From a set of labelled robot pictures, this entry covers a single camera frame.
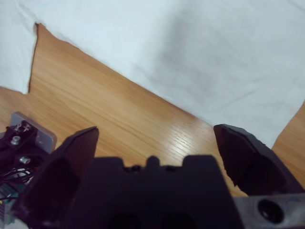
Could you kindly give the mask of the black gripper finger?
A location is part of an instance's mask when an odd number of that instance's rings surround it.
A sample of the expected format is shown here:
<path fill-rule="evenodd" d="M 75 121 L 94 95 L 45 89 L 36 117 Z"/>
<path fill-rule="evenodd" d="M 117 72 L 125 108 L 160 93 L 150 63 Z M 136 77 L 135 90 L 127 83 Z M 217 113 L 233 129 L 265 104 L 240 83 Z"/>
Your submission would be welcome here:
<path fill-rule="evenodd" d="M 249 196 L 298 194 L 304 188 L 281 159 L 245 129 L 213 127 L 227 175 Z"/>
<path fill-rule="evenodd" d="M 28 226 L 60 226 L 94 158 L 99 129 L 74 133 L 46 159 L 11 211 Z"/>

